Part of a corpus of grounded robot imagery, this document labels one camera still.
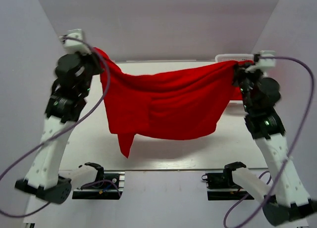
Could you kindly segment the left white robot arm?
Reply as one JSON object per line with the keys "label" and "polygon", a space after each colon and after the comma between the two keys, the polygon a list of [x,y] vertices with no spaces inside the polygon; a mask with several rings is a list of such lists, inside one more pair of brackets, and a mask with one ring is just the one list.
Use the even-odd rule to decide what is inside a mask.
{"label": "left white robot arm", "polygon": [[68,172],[59,169],[70,135],[81,119],[92,77],[102,71],[95,53],[66,54],[57,61],[41,144],[26,176],[16,181],[17,190],[48,203],[62,204],[74,189],[104,184],[99,164],[87,162]]}

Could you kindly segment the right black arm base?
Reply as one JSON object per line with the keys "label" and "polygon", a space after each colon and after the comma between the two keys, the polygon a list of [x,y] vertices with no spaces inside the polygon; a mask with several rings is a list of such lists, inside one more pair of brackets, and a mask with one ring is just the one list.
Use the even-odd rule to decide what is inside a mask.
{"label": "right black arm base", "polygon": [[240,186],[229,185],[223,173],[206,173],[201,178],[207,185],[208,201],[238,201],[244,196],[246,200],[254,200]]}

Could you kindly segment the red t shirt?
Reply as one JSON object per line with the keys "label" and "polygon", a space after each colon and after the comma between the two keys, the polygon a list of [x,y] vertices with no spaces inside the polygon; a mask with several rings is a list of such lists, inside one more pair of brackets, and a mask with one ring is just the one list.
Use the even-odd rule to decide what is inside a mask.
{"label": "red t shirt", "polygon": [[135,135],[190,140],[215,132],[235,86],[238,61],[154,75],[123,73],[101,52],[109,73],[100,76],[109,131],[117,135],[121,153],[128,157]]}

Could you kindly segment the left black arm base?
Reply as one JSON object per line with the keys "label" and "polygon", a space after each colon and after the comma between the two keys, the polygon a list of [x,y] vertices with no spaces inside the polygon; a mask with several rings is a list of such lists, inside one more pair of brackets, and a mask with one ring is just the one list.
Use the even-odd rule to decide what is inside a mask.
{"label": "left black arm base", "polygon": [[92,186],[73,191],[73,200],[119,200],[123,193],[124,171],[105,171],[103,180]]}

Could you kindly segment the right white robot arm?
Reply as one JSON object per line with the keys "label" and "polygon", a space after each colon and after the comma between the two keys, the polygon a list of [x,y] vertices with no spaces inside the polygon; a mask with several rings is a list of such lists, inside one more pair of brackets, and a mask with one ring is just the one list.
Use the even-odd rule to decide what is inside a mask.
{"label": "right white robot arm", "polygon": [[246,112],[245,124],[260,149],[272,178],[268,186],[241,162],[224,167],[224,183],[239,186],[261,203],[261,210],[274,227],[306,218],[317,211],[317,202],[304,188],[290,157],[284,125],[274,109],[281,99],[280,85],[265,77],[260,67],[250,63],[234,66]]}

